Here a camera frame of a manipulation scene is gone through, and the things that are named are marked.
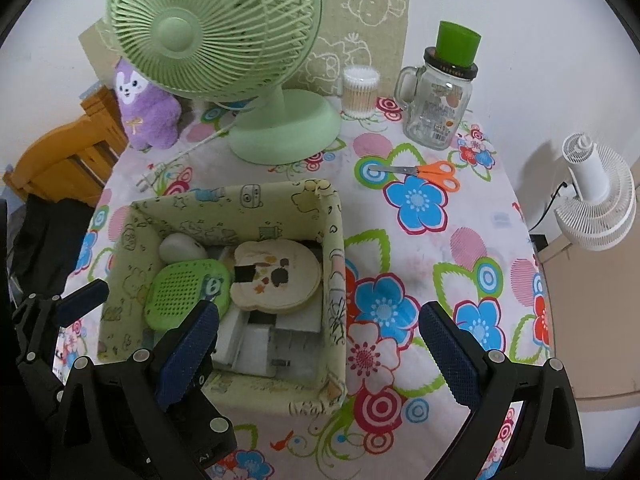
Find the white oval mouse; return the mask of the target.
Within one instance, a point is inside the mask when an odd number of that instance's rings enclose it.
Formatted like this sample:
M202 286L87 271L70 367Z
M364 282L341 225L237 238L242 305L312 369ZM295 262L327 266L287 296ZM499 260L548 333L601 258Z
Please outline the white oval mouse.
M172 233L164 238L160 246L158 246L158 255L165 264L207 258L205 247L194 238L183 233Z

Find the green perforated panda case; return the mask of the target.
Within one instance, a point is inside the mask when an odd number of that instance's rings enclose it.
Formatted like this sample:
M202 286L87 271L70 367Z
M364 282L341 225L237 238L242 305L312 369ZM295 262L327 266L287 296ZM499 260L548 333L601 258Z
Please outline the green perforated panda case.
M232 275L215 259L168 264L153 278L144 307L146 324L156 332L178 327L201 301L212 302L223 318L229 309Z

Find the wooden chair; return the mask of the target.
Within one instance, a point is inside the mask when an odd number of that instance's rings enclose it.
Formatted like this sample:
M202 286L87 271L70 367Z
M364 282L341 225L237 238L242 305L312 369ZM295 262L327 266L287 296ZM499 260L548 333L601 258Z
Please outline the wooden chair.
M91 207L102 196L128 141L114 92L101 84L81 101L84 114L35 141L3 183L24 200L70 198Z

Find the black clothing pile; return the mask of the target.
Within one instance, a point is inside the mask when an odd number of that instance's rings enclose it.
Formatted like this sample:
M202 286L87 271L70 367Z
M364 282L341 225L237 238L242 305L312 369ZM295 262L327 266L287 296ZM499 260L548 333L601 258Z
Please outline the black clothing pile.
M72 198L52 203L29 194L12 244L10 275L24 297L61 295L75 270L94 208Z

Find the patterned paper backdrop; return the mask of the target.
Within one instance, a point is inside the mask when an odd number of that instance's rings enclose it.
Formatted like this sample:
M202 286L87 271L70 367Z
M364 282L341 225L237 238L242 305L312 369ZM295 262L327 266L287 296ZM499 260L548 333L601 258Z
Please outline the patterned paper backdrop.
M334 96L346 66L373 65L388 90L405 44L407 8L408 0L322 0L316 42L285 88ZM112 86L115 65L125 57L107 23L106 5L104 18L81 34L80 44L99 81Z

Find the round beige hedgehog mirror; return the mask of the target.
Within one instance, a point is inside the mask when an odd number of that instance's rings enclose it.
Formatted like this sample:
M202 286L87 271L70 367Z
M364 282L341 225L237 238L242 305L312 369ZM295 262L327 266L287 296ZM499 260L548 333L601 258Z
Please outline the round beige hedgehog mirror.
M292 240L245 242L235 248L232 302L241 310L294 312L311 298L322 277L320 262Z

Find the purple plush bunny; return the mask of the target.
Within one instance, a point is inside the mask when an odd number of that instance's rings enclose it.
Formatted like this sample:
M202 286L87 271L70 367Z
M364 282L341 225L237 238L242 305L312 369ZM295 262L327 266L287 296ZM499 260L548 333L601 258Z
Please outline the purple plush bunny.
M126 58L115 65L116 92L122 128L132 148L167 150L179 137L179 101L149 82Z

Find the cotton swab container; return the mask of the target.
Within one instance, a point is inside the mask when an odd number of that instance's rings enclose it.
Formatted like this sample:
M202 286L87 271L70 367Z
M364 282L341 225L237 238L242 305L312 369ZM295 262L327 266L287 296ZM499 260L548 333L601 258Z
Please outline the cotton swab container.
M343 112L351 118L370 118L375 112L380 79L372 66L346 66L342 75Z

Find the glass mason jar mug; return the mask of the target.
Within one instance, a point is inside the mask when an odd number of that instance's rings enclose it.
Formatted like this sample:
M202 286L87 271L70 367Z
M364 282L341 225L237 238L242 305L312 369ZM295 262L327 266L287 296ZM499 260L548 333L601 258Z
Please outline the glass mason jar mug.
M394 99L402 110L402 128L409 139L433 150L446 150L457 132L472 96L478 67L441 60L434 47L423 53L421 66L398 74Z

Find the yellow patterned cardboard box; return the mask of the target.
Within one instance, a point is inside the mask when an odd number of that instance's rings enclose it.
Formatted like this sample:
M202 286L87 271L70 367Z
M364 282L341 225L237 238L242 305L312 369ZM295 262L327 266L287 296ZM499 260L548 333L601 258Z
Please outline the yellow patterned cardboard box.
M327 180L246 184L147 198L131 204L107 278L98 359L113 363L142 347L152 330L145 301L160 272L160 242L182 233L203 245L239 246L254 252L275 240L317 242L322 247L322 336L306 385L218 370L205 393L225 408L279 415L335 412L346 396L346 273L342 207Z

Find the green plastic cup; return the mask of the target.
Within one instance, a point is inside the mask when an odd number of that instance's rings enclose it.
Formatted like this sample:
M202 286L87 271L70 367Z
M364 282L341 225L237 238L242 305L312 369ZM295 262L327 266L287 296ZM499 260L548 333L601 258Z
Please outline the green plastic cup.
M482 36L465 26L441 21L436 38L435 55L442 62L468 68L474 61Z

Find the floral tablecloth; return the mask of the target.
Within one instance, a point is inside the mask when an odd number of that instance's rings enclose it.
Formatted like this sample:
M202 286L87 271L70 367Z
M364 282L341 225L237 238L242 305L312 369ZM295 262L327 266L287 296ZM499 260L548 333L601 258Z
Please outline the floral tablecloth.
M346 252L347 351L381 368L362 379L349 364L343 406L332 415L235 411L238 447L210 472L217 479L421 479L442 456L466 411L427 352L416 314L436 300L485 349L511 360L549 355L542 281L521 208L484 129L465 118L446 151L409 141L400 107L378 100L372 117L345 118L336 141L298 162L254 166L229 150L232 115L213 108L169 151L126 151L96 206L76 268L76 289L105 278L140 180L154 195L226 185L326 179L340 193ZM377 166L446 160L458 192Z

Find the small white charger cube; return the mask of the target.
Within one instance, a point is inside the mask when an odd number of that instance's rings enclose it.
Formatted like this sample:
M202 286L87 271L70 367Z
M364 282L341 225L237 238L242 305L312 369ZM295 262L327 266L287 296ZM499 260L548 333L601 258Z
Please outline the small white charger cube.
M276 358L273 334L274 329L271 325L248 324L232 370L243 375L268 378L276 376L277 367L272 364Z

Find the white 45W charger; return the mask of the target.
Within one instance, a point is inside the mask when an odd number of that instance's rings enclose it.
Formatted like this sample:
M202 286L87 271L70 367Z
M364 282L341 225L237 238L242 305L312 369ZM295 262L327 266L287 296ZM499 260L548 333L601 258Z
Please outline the white 45W charger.
M278 314L277 330L318 334L322 326L322 290L318 288L314 294L297 310L291 313Z

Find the green desk fan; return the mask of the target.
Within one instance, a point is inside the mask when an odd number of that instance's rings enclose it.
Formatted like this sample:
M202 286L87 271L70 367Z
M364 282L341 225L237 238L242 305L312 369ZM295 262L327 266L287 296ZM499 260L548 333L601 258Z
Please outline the green desk fan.
M124 57L175 96L244 102L231 151L283 165L330 146L341 117L323 96L285 88L316 42L322 0L107 0Z

